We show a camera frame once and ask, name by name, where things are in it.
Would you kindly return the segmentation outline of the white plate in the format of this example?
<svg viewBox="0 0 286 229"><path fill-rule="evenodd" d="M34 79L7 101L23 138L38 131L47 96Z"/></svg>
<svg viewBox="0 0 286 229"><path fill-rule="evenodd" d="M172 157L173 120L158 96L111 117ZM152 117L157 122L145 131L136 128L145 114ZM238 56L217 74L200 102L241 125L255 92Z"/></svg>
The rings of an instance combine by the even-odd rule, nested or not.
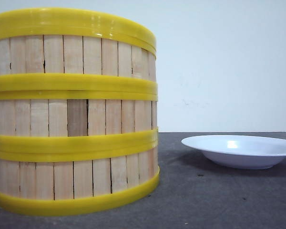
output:
<svg viewBox="0 0 286 229"><path fill-rule="evenodd" d="M286 158L286 139L251 135L199 135L181 140L214 163L238 169L268 169Z"/></svg>

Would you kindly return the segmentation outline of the woven bamboo steamer lid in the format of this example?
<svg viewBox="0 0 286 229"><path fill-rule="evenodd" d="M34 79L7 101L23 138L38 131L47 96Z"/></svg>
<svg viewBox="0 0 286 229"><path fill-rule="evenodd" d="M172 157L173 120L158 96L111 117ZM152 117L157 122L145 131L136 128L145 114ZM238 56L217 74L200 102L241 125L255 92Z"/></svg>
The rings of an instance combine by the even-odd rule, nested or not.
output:
<svg viewBox="0 0 286 229"><path fill-rule="evenodd" d="M156 54L155 35L116 15L71 8L27 8L0 13L0 40L30 35L73 35L128 43Z"/></svg>

